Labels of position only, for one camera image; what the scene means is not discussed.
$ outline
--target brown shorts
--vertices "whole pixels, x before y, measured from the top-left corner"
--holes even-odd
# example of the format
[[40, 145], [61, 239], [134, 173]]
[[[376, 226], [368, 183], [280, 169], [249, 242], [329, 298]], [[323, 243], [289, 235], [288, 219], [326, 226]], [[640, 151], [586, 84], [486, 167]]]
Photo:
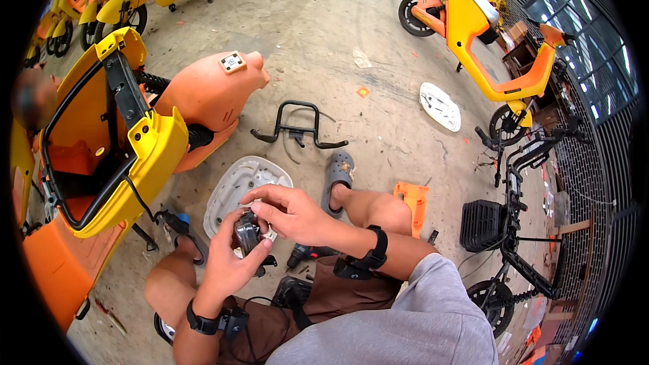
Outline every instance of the brown shorts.
[[[342, 255], [319, 258], [315, 263], [313, 288], [304, 304], [304, 312], [313, 323], [360, 310], [392, 307], [402, 281], [390, 277], [375, 277], [368, 281], [341, 279], [334, 275], [334, 264], [338, 257]], [[243, 306], [245, 299], [234, 299], [239, 307]], [[264, 361], [278, 346], [300, 332], [293, 319], [293, 312], [288, 309], [278, 309], [250, 301], [245, 311], [249, 314], [248, 331], [252, 344], [248, 342], [245, 331], [239, 333], [231, 344], [221, 338], [219, 365], [240, 364], [237, 359], [252, 362], [250, 346], [253, 347], [257, 360]]]

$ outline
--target cordless drill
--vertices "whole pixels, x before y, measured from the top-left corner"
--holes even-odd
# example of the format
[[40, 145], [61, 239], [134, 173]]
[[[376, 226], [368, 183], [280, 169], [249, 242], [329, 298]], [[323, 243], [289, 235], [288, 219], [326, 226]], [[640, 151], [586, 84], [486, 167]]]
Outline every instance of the cordless drill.
[[340, 254], [338, 251], [329, 247], [309, 247], [303, 246], [302, 244], [295, 244], [291, 256], [288, 258], [288, 261], [286, 261], [286, 265], [290, 269], [293, 269], [297, 264], [306, 259], [317, 259], [320, 257], [336, 256], [338, 254]]

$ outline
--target window frame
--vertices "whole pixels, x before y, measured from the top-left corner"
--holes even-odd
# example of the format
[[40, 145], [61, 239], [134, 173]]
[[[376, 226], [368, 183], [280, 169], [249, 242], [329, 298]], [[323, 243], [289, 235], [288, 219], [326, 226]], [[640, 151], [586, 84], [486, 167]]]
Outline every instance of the window frame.
[[[528, 11], [528, 9], [533, 4], [535, 4], [537, 1], [538, 0], [528, 0], [522, 6], [523, 13], [527, 17], [529, 17], [530, 19], [532, 19], [532, 17], [531, 17], [530, 12]], [[617, 48], [615, 48], [613, 51], [611, 51], [611, 55], [607, 55], [605, 60], [601, 62], [601, 65], [599, 65], [598, 67], [591, 70], [588, 74], [586, 74], [582, 78], [577, 78], [577, 76], [572, 71], [572, 69], [568, 68], [567, 70], [569, 72], [571, 80], [573, 81], [573, 83], [576, 83], [575, 87], [577, 88], [577, 90], [580, 93], [580, 98], [582, 99], [582, 101], [585, 101], [584, 106], [586, 106], [586, 104], [587, 104], [587, 107], [585, 107], [585, 109], [589, 110], [591, 108], [591, 105], [596, 105], [597, 104], [597, 102], [596, 102], [597, 100], [604, 100], [606, 98], [606, 96], [597, 97], [595, 99], [596, 101], [591, 101], [591, 99], [589, 99], [588, 96], [586, 95], [586, 93], [584, 93], [583, 90], [581, 89], [581, 84], [583, 82], [585, 82], [588, 78], [592, 77], [593, 74], [595, 74], [598, 70], [600, 70], [602, 68], [605, 68], [605, 66], [606, 66], [606, 64], [608, 62], [611, 62], [611, 63], [613, 63], [615, 65], [615, 67], [618, 70], [621, 71], [623, 84], [626, 86], [626, 90], [630, 95], [628, 100], [625, 101], [624, 103], [621, 103], [618, 107], [616, 107], [615, 110], [610, 115], [602, 115], [602, 113], [601, 113], [602, 111], [598, 111], [598, 112], [600, 112], [600, 116], [599, 116], [599, 118], [595, 118], [595, 116], [592, 114], [592, 112], [588, 112], [588, 115], [591, 118], [591, 121], [592, 121], [593, 125], [594, 126], [599, 126], [600, 124], [604, 123], [606, 120], [611, 118], [612, 116], [616, 115], [620, 110], [624, 109], [625, 106], [627, 106], [631, 101], [633, 101], [635, 99], [635, 97], [637, 96], [637, 93], [633, 92], [633, 88], [637, 86], [637, 83], [635, 85], [633, 84], [633, 82], [631, 81], [630, 74], [627, 74], [627, 73], [623, 72], [623, 71], [626, 70], [626, 67], [624, 65], [620, 65], [617, 62], [617, 60], [615, 59], [615, 55], [617, 53], [619, 53], [620, 51], [623, 51], [623, 47], [625, 47], [625, 45], [627, 45], [627, 43], [622, 38], [622, 35], [620, 34], [620, 31], [615, 27], [615, 24], [612, 23], [612, 21], [608, 17], [605, 16], [605, 14], [602, 11], [602, 9], [600, 8], [600, 6], [596, 5], [592, 0], [588, 0], [588, 1], [592, 4], [592, 6], [594, 6], [598, 10], [598, 14], [595, 17], [593, 17], [591, 20], [584, 20], [584, 25], [582, 26], [582, 28], [579, 31], [577, 31], [574, 34], [574, 36], [575, 37], [580, 36], [581, 34], [583, 34], [583, 32], [585, 30], [589, 29], [600, 18], [604, 18], [604, 20], [606, 22], [608, 22], [608, 24], [615, 31], [615, 33], [618, 36], [620, 36], [621, 44]], [[559, 8], [557, 8], [551, 15], [548, 15], [548, 20], [552, 20], [554, 17], [556, 17], [556, 15], [559, 14], [560, 12], [562, 12], [565, 9], [566, 6], [570, 5], [571, 2], [572, 2], [572, 0], [564, 0], [564, 4], [562, 4]], [[577, 12], [572, 5], [571, 5], [571, 9], [572, 9], [572, 11], [576, 12], [579, 15], [579, 12]]]

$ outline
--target rear shock absorber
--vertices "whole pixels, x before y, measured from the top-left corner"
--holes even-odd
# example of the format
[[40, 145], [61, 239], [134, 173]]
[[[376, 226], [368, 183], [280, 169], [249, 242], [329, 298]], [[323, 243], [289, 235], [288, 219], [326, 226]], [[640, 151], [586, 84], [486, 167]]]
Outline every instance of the rear shock absorber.
[[487, 303], [484, 305], [482, 308], [484, 311], [490, 311], [490, 310], [498, 310], [502, 309], [503, 307], [509, 307], [513, 306], [516, 303], [521, 303], [522, 301], [526, 301], [527, 299], [531, 299], [532, 297], [536, 296], [539, 294], [538, 289], [532, 289], [528, 290], [527, 292], [523, 292], [521, 294], [517, 294], [511, 297], [508, 297], [507, 299], [502, 299], [502, 300], [497, 300], [492, 303]]
[[134, 72], [134, 74], [135, 81], [138, 83], [138, 85], [144, 83], [144, 90], [148, 93], [162, 94], [171, 82], [171, 80], [167, 79], [166, 77], [148, 74], [144, 71], [137, 71]]

